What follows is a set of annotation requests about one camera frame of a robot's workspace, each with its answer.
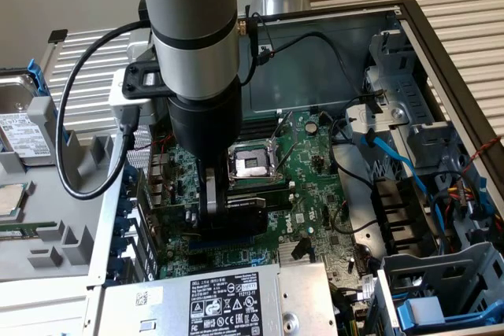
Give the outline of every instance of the power supply label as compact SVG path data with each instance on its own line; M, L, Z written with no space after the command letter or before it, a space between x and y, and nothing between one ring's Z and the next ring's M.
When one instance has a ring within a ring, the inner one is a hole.
M191 281L190 336L262 335L259 274Z
M0 126L19 157L48 157L50 150L42 132L26 113L0 115Z

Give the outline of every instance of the motherboard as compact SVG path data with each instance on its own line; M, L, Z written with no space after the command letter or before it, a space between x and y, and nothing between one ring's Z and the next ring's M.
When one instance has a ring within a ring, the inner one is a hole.
M150 189L160 279L286 264L300 240L308 238L313 252L303 259L323 261L328 280L337 286L357 287L353 236L334 231L335 226L351 231L351 225L339 176L330 167L327 123L305 111L277 116L271 125L270 137L242 138L229 149L228 200L246 192L268 204L267 231L232 240L206 241L189 227L199 199L197 162L171 135L157 137Z

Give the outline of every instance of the green circuit board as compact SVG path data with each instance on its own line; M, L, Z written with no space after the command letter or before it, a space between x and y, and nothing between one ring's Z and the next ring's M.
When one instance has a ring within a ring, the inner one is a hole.
M167 148L171 162L168 165L172 165L169 170L171 184L182 185L183 189L177 191L174 201L169 195L161 194L161 203L154 210L163 226L161 238L164 244L159 252L160 279L218 268L277 263L280 249L290 251L302 236L308 235L315 257L325 263L331 281L340 286L358 284L357 269L351 273L347 271L348 260L354 255L354 240L352 236L338 234L331 228L331 222L334 222L339 228L350 230L350 221L344 215L335 216L345 198L338 175L330 173L328 127L319 126L315 135L309 135L305 131L309 121L317 124L318 115L295 112L280 130L276 139L278 161L295 144L280 169L281 179L242 179L234 182L235 187L273 185L279 181L286 184L268 193L254 193L268 202L288 204L289 209L269 212L268 230L253 238L223 243L200 242L197 231L181 230L180 220L183 220L184 213L198 204L198 174L192 155L176 144ZM247 141L250 145L259 146L264 142ZM289 182L294 182L294 190L288 187Z

